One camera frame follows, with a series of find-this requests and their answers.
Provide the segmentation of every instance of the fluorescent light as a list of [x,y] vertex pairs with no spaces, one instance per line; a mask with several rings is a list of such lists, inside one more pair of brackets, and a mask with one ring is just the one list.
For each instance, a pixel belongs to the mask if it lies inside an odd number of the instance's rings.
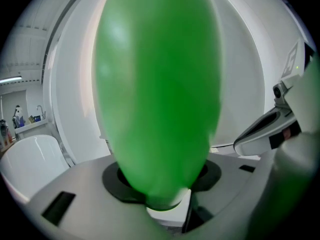
[[21,80],[22,77],[21,76],[14,76],[14,77],[9,77],[9,78],[4,78],[4,79],[0,79],[0,84],[6,83],[6,82],[11,82],[14,80]]

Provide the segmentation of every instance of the ceiling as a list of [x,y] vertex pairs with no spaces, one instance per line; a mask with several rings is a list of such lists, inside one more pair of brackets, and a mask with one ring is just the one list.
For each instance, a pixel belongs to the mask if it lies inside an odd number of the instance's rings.
[[0,84],[0,88],[41,84],[51,32],[69,1],[33,0],[25,9],[7,37],[0,55],[0,79],[21,76],[22,80]]

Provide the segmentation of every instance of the faucet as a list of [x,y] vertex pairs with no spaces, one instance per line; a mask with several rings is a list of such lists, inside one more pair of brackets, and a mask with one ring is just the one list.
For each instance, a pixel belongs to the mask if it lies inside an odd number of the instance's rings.
[[46,111],[42,110],[42,106],[40,106],[40,105],[36,106],[36,110],[38,110],[39,107],[41,108],[42,119],[46,119]]

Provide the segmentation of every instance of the green balloon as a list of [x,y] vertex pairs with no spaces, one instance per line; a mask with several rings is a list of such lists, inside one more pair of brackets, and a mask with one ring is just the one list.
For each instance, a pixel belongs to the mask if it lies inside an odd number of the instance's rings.
[[130,185],[162,209],[190,188],[220,114],[210,0],[106,0],[96,36],[103,127]]

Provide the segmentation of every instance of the black circular hole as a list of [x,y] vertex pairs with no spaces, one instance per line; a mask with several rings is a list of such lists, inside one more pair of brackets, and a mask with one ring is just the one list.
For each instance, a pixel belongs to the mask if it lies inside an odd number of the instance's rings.
[[208,172],[208,166],[205,164],[205,165],[202,167],[202,170],[200,171],[197,179],[205,176],[205,175],[207,174],[207,172]]
[[127,187],[132,188],[132,186],[130,186],[129,182],[127,181],[126,177],[124,176],[124,174],[122,173],[122,171],[120,170],[120,168],[118,169],[118,171],[116,172],[116,175],[118,176],[118,179]]
[[274,96],[275,96],[276,98],[279,99],[279,98],[281,97],[281,92],[280,92],[280,90],[279,90],[278,87],[276,87],[276,88],[273,89],[273,93],[274,93]]

